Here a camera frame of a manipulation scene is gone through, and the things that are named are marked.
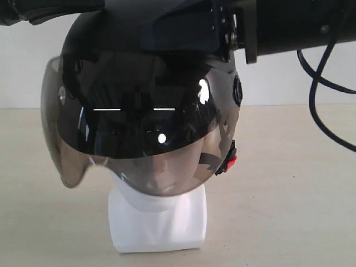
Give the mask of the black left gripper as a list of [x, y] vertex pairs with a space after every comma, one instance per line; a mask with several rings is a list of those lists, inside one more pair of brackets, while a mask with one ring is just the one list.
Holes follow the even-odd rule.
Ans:
[[56, 17], [69, 14], [96, 12], [105, 1], [1, 1], [1, 26], [29, 22], [36, 26]]

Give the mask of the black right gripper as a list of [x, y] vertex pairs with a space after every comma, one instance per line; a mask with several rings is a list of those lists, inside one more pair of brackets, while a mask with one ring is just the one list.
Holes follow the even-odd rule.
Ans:
[[244, 46], [244, 1], [147, 1], [139, 45], [147, 52], [224, 55]]

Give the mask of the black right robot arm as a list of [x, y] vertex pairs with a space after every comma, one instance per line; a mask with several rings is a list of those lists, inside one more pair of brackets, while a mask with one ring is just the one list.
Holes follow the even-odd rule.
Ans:
[[140, 45], [150, 52], [201, 52], [227, 60], [244, 50], [259, 56], [355, 40], [354, 1], [182, 1], [140, 26]]

